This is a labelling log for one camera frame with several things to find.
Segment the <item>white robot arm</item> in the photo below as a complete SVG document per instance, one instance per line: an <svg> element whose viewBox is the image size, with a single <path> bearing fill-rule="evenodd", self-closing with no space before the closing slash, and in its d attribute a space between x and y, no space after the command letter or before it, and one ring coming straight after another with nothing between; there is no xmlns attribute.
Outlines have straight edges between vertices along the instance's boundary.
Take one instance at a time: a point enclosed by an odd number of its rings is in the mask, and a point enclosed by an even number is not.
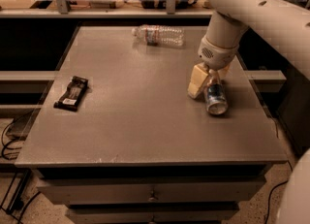
<svg viewBox="0 0 310 224"><path fill-rule="evenodd" d="M251 28L310 80L310 13L284 0L208 0L213 14L198 50L208 70L227 67ZM310 150L298 159L276 224L310 224Z"/></svg>

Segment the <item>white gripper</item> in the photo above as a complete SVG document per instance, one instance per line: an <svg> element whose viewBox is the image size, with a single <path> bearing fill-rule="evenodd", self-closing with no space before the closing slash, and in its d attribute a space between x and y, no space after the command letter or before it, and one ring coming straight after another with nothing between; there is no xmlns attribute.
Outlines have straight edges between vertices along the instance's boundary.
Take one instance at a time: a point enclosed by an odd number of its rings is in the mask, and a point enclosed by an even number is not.
<svg viewBox="0 0 310 224"><path fill-rule="evenodd" d="M219 77L223 79L230 69L229 64L233 61L237 50L238 47L217 47L203 37L198 49L198 56L204 63L196 64L193 67L187 89L188 95L196 99L202 93L209 76L209 69L214 71L219 70Z"/></svg>

